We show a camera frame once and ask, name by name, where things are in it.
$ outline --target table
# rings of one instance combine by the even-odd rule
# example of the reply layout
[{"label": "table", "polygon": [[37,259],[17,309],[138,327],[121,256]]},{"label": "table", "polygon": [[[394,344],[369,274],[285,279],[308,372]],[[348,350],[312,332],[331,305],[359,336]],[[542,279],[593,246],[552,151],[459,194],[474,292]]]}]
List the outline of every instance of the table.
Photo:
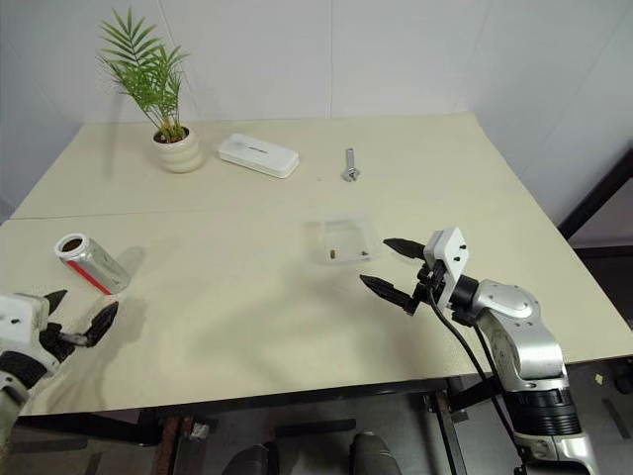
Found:
[{"label": "table", "polygon": [[[419,262],[387,248],[370,262],[323,262],[318,221],[349,211],[369,213],[381,238],[425,241],[459,226],[468,274],[535,294],[567,362],[632,352],[630,330],[472,114],[191,126],[209,161],[185,175],[147,159],[148,125],[84,126],[0,228],[0,288],[68,289],[55,320],[70,331],[104,298],[56,260],[59,237],[86,233],[134,275],[110,333],[38,384],[25,414],[473,372],[427,308],[410,318],[358,279],[412,289]],[[231,132],[295,149],[301,164],[279,180],[220,161],[214,146]],[[355,183],[340,178],[350,146]]]}]

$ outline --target gray floor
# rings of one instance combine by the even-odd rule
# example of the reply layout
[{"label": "gray floor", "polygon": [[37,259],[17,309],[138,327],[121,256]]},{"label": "gray floor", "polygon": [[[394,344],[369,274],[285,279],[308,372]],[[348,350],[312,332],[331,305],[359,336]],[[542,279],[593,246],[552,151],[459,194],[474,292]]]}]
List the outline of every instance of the gray floor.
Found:
[{"label": "gray floor", "polygon": [[[629,474],[633,441],[623,437],[604,400],[610,401],[624,430],[631,433],[633,396],[623,396],[614,390],[611,371],[601,362],[578,365],[570,370],[570,378],[602,474]],[[601,385],[595,382],[596,373],[603,377]],[[468,417],[456,425],[468,473],[511,474],[518,459],[492,405],[482,403],[470,408]],[[181,452],[176,472],[177,475],[220,474],[235,453],[272,439],[275,427],[350,418],[356,420],[356,430],[279,439],[282,474],[346,475],[349,444],[362,428],[371,428],[383,437],[404,474],[450,473],[435,416],[413,407],[407,397],[394,395],[217,415],[218,424],[208,439],[199,442],[187,457]],[[73,449],[33,452],[46,447],[25,445],[41,440],[57,440]],[[10,456],[8,473],[15,475],[149,475],[154,454],[153,448],[30,430],[16,430],[14,441],[22,451]]]}]

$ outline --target white wall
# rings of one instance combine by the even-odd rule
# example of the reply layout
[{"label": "white wall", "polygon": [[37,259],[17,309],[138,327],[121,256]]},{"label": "white wall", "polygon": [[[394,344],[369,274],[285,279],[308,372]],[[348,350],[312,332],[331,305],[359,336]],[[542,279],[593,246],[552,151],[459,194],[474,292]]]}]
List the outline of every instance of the white wall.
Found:
[{"label": "white wall", "polygon": [[4,200],[80,124],[142,120],[95,73],[130,3],[192,54],[185,119],[473,110],[554,221],[630,138],[632,0],[0,0]]}]

